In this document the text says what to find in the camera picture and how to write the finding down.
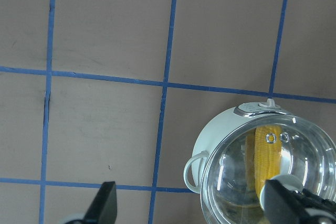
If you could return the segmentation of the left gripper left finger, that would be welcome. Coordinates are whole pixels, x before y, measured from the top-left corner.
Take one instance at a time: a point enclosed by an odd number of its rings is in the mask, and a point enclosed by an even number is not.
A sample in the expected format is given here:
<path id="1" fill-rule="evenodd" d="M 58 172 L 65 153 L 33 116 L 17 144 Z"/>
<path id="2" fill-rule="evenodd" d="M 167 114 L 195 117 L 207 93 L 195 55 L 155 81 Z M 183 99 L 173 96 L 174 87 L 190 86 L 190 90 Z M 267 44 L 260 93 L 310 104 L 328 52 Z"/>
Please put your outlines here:
<path id="1" fill-rule="evenodd" d="M 104 182 L 83 218 L 84 223 L 114 224 L 117 218 L 115 182 Z"/>

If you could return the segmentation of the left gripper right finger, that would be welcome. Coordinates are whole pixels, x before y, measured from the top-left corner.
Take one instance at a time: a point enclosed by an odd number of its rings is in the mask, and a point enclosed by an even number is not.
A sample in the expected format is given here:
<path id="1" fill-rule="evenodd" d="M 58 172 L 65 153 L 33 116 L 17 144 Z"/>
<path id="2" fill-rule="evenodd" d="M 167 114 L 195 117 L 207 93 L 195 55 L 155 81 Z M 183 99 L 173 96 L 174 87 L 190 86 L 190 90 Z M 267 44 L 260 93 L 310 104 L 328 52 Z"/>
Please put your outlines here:
<path id="1" fill-rule="evenodd" d="M 264 186 L 264 215 L 270 223 L 335 223 L 335 202 L 272 179 Z"/>

